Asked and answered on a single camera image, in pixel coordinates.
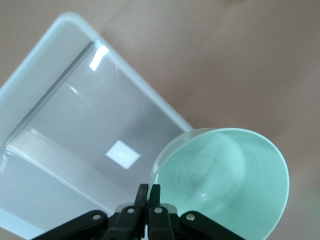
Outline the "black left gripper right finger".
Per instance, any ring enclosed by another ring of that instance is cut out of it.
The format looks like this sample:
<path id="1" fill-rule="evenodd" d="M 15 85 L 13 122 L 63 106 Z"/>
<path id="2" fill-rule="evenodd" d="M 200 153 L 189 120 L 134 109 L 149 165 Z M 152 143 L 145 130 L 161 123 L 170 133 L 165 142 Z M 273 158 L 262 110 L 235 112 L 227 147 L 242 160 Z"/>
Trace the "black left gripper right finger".
<path id="1" fill-rule="evenodd" d="M 161 186 L 151 187 L 148 199 L 148 240 L 244 240 L 241 236 L 197 211 L 181 216 L 173 205 L 160 203 Z"/>

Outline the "translucent white plastic bin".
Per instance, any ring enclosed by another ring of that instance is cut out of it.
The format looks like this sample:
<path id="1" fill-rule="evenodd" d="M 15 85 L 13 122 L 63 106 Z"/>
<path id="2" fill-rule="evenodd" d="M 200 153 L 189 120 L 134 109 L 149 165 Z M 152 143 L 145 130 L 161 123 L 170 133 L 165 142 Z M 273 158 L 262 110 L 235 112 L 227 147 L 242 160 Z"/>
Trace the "translucent white plastic bin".
<path id="1" fill-rule="evenodd" d="M 0 228 L 32 239 L 111 216 L 191 128 L 80 15 L 61 14 L 0 88 Z"/>

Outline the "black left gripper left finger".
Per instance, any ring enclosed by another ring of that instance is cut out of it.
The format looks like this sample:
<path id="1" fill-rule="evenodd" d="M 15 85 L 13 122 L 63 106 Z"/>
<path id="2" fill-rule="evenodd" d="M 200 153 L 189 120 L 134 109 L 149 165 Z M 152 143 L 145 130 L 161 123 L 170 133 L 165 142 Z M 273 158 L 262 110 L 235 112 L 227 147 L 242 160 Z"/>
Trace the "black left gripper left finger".
<path id="1" fill-rule="evenodd" d="M 140 184 L 134 203 L 112 216 L 92 210 L 32 240 L 141 240 L 145 234 L 148 189 L 148 184 Z"/>

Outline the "pale green ceramic bowl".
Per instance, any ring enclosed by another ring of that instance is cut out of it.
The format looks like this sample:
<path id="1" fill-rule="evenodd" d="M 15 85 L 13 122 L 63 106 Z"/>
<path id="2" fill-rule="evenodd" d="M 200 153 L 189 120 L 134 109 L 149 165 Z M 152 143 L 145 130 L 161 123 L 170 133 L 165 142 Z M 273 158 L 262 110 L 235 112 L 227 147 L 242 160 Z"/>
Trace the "pale green ceramic bowl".
<path id="1" fill-rule="evenodd" d="M 173 139 L 150 176 L 160 201 L 197 211 L 245 240 L 266 240 L 287 205 L 290 178 L 279 149 L 242 128 L 200 128 Z"/>

